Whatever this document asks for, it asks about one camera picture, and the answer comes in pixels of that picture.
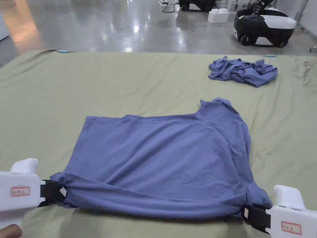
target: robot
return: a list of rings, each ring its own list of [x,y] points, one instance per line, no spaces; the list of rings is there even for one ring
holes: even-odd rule
[[[234,35],[242,45],[287,45],[297,22],[275,8],[266,9],[271,2],[251,0],[247,9],[236,13]]]
[[[37,207],[63,202],[67,188],[55,181],[41,180],[35,174],[37,159],[16,162],[10,172],[0,172],[0,229],[21,225],[24,213]],[[317,212],[305,208],[299,190],[274,187],[277,204],[242,207],[242,218],[253,228],[272,238],[316,238]]]
[[[179,0],[182,11],[204,11],[209,12],[215,6],[216,0]]]

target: white wall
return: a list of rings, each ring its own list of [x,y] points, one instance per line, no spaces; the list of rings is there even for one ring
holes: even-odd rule
[[[294,19],[296,13],[300,10],[302,3],[303,0],[277,0],[276,8]]]
[[[317,0],[309,0],[300,24],[317,36]]]

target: human hand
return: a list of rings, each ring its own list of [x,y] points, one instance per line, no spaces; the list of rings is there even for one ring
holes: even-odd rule
[[[12,224],[3,229],[0,229],[0,238],[19,238],[21,236],[22,230],[16,224]]]

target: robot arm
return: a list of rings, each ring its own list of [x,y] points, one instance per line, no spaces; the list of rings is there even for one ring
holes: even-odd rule
[[[0,229],[21,225],[24,213],[36,207],[49,206],[65,200],[67,190],[36,174],[37,159],[16,162],[10,172],[0,172]]]
[[[252,14],[259,15],[261,12],[270,5],[274,0],[251,0],[248,3],[248,10],[251,11]]]
[[[268,233],[272,238],[315,238],[317,212],[307,210],[299,190],[282,185],[274,187],[277,204],[265,207],[246,205],[242,218],[253,228]]]

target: black and white robot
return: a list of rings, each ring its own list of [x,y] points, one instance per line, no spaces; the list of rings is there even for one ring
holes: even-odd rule
[[[247,9],[236,13],[234,35],[242,45],[287,45],[297,22],[274,8],[266,9],[271,2],[251,0]]]

